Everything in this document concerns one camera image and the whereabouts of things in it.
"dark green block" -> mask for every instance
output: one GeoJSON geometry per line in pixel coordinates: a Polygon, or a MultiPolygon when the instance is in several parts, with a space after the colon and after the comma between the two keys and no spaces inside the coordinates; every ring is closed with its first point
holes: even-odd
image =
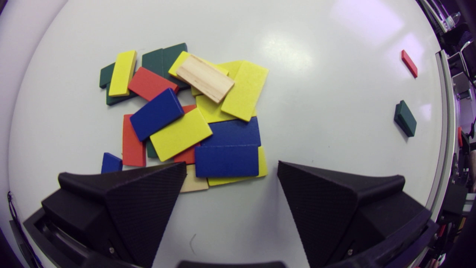
{"type": "Polygon", "coordinates": [[[101,75],[99,76],[99,87],[106,88],[106,85],[111,82],[112,71],[114,70],[114,65],[110,64],[101,69],[101,75]]]}
{"type": "Polygon", "coordinates": [[[148,158],[158,158],[157,152],[155,151],[154,145],[152,145],[151,140],[148,138],[146,140],[146,148],[147,148],[147,157],[148,158]]]}
{"type": "Polygon", "coordinates": [[[142,55],[142,67],[163,77],[163,51],[161,48],[142,55]]]}
{"type": "Polygon", "coordinates": [[[163,65],[164,65],[163,77],[177,84],[180,90],[190,88],[190,85],[171,76],[169,74],[169,69],[172,67],[172,64],[174,64],[175,60],[179,57],[182,51],[187,51],[187,44],[181,43],[175,46],[164,48],[164,51],[163,51],[163,65]]]}
{"type": "Polygon", "coordinates": [[[400,101],[395,108],[395,122],[402,128],[408,137],[415,136],[417,121],[413,117],[405,101],[400,101]]]}
{"type": "Polygon", "coordinates": [[[130,91],[129,96],[111,97],[111,96],[109,96],[109,86],[110,85],[111,85],[111,83],[108,83],[107,86],[106,86],[106,104],[109,105],[109,106],[118,104],[120,102],[123,102],[123,101],[128,100],[128,99],[132,99],[132,98],[138,96],[135,92],[133,92],[132,90],[129,90],[130,91]]]}

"red object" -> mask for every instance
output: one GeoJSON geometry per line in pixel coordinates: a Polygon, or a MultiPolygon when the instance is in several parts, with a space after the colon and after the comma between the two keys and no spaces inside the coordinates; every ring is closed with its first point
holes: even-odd
{"type": "Polygon", "coordinates": [[[410,59],[410,56],[407,54],[405,50],[402,50],[402,60],[407,66],[407,68],[410,70],[410,72],[412,73],[413,77],[416,78],[418,76],[418,69],[413,63],[412,59],[410,59]]]}
{"type": "Polygon", "coordinates": [[[124,165],[146,166],[146,147],[141,142],[130,123],[131,114],[124,115],[122,125],[122,163],[124,165]]]}
{"type": "MultiPolygon", "coordinates": [[[[188,113],[191,110],[195,109],[196,107],[197,107],[196,105],[192,104],[192,105],[182,106],[182,109],[184,113],[188,113]]],[[[176,155],[174,157],[174,162],[178,163],[178,162],[185,161],[187,165],[195,164],[195,146],[200,146],[200,143],[197,143],[194,146],[176,155]]]]}
{"type": "Polygon", "coordinates": [[[463,147],[463,137],[461,136],[461,127],[458,127],[458,133],[456,133],[458,136],[458,145],[459,147],[463,147]]]}
{"type": "Polygon", "coordinates": [[[179,91],[179,86],[144,67],[139,67],[129,82],[128,88],[149,102],[168,88],[171,88],[175,94],[179,91]]]}
{"type": "Polygon", "coordinates": [[[182,106],[182,109],[184,113],[188,113],[192,111],[193,109],[195,109],[196,107],[197,106],[195,104],[192,104],[192,105],[182,106]]]}

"pile of blocks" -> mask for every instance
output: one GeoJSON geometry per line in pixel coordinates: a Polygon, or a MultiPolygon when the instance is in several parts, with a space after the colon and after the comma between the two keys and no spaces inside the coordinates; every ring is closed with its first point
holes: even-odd
{"type": "Polygon", "coordinates": [[[140,96],[148,102],[123,118],[122,160],[109,153],[102,172],[145,166],[148,157],[186,162],[181,192],[208,189],[268,173],[255,106],[268,69],[248,61],[213,64],[187,52],[185,43],[142,56],[120,53],[104,67],[99,86],[106,104],[140,96]],[[190,88],[196,104],[176,96],[190,88]]]}

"white table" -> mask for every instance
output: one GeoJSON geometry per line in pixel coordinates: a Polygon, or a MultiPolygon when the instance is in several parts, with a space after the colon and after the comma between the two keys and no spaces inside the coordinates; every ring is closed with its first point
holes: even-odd
{"type": "MultiPolygon", "coordinates": [[[[427,205],[439,178],[444,110],[440,48],[414,0],[70,0],[31,59],[13,117],[10,187],[22,220],[58,189],[58,173],[98,173],[104,152],[120,155],[122,115],[145,101],[106,106],[99,70],[119,52],[137,50],[140,66],[142,54],[181,42],[211,62],[249,60],[270,69],[257,105],[269,175],[181,194],[155,267],[182,259],[308,267],[276,176],[278,160],[401,174],[404,191],[427,205]],[[417,65],[417,79],[402,63],[402,49],[417,65]],[[412,138],[393,121],[402,99],[417,121],[412,138]]],[[[194,102],[189,91],[178,98],[194,102]]]]}

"blue block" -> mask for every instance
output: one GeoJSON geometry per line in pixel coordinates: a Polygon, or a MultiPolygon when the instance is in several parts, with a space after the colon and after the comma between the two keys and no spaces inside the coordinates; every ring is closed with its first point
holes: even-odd
{"type": "Polygon", "coordinates": [[[133,114],[130,122],[137,138],[144,141],[183,114],[177,96],[171,88],[168,88],[133,114]]]}
{"type": "Polygon", "coordinates": [[[104,153],[102,157],[102,173],[122,171],[122,159],[115,157],[110,153],[104,153]]]}
{"type": "Polygon", "coordinates": [[[195,147],[197,177],[258,176],[258,146],[195,147]]]}
{"type": "Polygon", "coordinates": [[[213,135],[201,146],[257,145],[261,146],[257,117],[249,122],[230,120],[209,124],[213,135]]]}

